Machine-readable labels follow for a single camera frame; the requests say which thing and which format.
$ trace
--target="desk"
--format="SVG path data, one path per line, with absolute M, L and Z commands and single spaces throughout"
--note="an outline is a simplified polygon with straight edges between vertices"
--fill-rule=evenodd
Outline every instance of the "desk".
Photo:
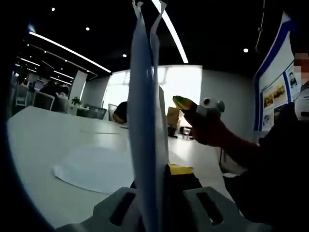
M 108 197 L 55 178 L 52 168 L 75 146 L 104 146 L 125 151 L 127 131 L 113 122 L 31 106 L 8 120 L 9 142 L 17 172 L 29 197 L 52 226 L 85 220 L 92 215 L 93 207 Z M 212 186 L 230 198 L 213 148 L 195 141 L 169 139 L 169 149 L 190 162 L 203 186 Z

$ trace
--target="black ceiling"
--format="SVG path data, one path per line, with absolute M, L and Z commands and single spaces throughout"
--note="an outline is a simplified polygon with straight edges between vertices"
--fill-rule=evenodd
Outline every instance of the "black ceiling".
M 147 30 L 158 16 L 150 0 L 144 0 L 142 12 Z M 265 58 L 278 31 L 282 11 L 265 2 L 265 16 L 261 39 L 259 36 L 263 0 L 184 1 L 168 0 L 166 11 L 178 33 L 189 64 L 206 69 L 238 73 L 252 78 Z M 136 16 L 130 0 L 83 1 L 65 4 L 54 1 L 31 17 L 31 25 L 39 35 L 47 37 L 112 72 L 129 69 L 130 48 Z M 183 64 L 170 32 L 161 20 L 160 65 Z M 89 70 L 89 78 L 110 73 L 33 35 L 26 35 L 20 57 L 33 62 L 42 60 L 55 70 L 74 77 L 77 70 Z

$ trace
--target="face mask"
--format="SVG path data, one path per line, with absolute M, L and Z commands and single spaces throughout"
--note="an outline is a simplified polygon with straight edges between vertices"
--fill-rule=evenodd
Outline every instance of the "face mask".
M 294 104 L 298 120 L 309 122 L 309 82 L 301 87 L 299 96 L 294 101 Z

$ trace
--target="potted plant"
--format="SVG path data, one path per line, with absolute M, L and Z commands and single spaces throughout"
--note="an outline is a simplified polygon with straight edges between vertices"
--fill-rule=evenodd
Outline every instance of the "potted plant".
M 75 97 L 75 98 L 72 99 L 72 104 L 73 104 L 73 105 L 81 105 L 81 104 L 82 104 L 82 101 L 79 100 L 78 97 Z

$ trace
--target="round white table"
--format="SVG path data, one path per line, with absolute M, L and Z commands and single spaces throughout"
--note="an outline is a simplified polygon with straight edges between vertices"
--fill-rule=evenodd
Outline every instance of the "round white table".
M 102 146 L 125 151 L 127 129 L 90 119 L 27 107 L 8 120 L 13 160 L 26 192 L 55 228 L 81 222 L 108 197 L 57 179 L 52 168 L 77 146 Z M 212 186 L 231 199 L 225 189 L 214 148 L 195 141 L 169 138 L 169 150 L 193 166 L 202 186 Z

